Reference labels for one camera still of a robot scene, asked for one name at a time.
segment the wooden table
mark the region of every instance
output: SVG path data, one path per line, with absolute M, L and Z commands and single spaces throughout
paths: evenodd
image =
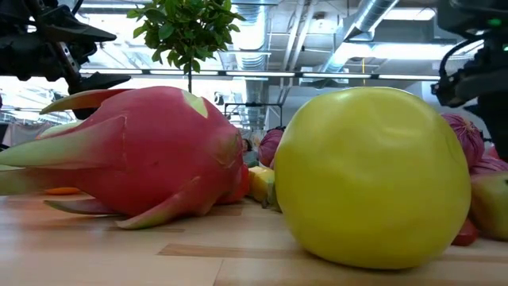
M 280 214 L 250 202 L 125 231 L 115 218 L 65 214 L 42 199 L 0 197 L 1 286 L 508 286 L 508 243 L 479 241 L 419 269 L 372 272 L 311 257 Z

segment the red fruit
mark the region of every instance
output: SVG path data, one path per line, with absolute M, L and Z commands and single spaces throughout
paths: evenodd
M 241 135 L 206 99 L 174 87 L 86 91 L 42 113 L 94 106 L 74 128 L 0 152 L 0 164 L 21 167 L 0 172 L 0 194 L 77 187 L 96 200 L 47 204 L 127 215 L 118 225 L 137 229 L 204 215 L 246 193 Z
M 478 238 L 478 230 L 475 225 L 469 220 L 466 219 L 466 222 L 462 225 L 459 234 L 455 237 L 452 242 L 452 245 L 457 246 L 470 246 L 473 242 Z

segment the potted tree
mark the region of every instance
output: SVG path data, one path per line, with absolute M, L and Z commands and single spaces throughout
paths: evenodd
M 231 32 L 240 32 L 233 20 L 245 20 L 231 12 L 231 0 L 152 0 L 143 8 L 130 10 L 127 17 L 144 19 L 134 37 L 144 33 L 145 44 L 155 49 L 153 61 L 163 63 L 161 53 L 170 51 L 166 60 L 188 74 L 189 92 L 192 71 L 201 71 L 197 60 L 227 51 L 226 45 L 233 43 Z

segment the pomelo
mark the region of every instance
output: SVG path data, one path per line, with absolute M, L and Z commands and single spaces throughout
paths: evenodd
M 451 127 L 420 98 L 388 87 L 310 100 L 284 132 L 275 165 L 296 240 L 344 265 L 424 264 L 451 244 L 471 202 Z

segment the metal pipe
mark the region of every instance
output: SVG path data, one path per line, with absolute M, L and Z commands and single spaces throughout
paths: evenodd
M 298 42 L 296 44 L 296 48 L 294 49 L 294 55 L 291 59 L 291 63 L 289 65 L 289 70 L 293 71 L 296 66 L 296 61 L 298 60 L 298 56 L 300 56 L 300 51 L 302 50 L 303 42 L 309 32 L 310 23 L 312 22 L 312 17 L 314 16 L 314 9 L 318 4 L 318 0 L 312 0 L 309 4 L 309 9 L 307 10 L 307 18 L 305 19 L 305 23 L 303 24 L 302 32 L 298 37 Z
M 303 6 L 304 4 L 300 4 L 299 2 L 296 3 L 296 11 L 294 12 L 294 23 L 293 27 L 291 28 L 291 32 L 289 34 L 289 39 L 287 40 L 287 47 L 286 52 L 284 53 L 283 64 L 280 67 L 281 71 L 286 70 L 287 62 L 289 61 L 291 50 L 293 49 L 294 39 L 296 39 L 296 33 L 298 32 L 298 27 L 300 26 L 300 19 L 302 18 L 303 15 Z

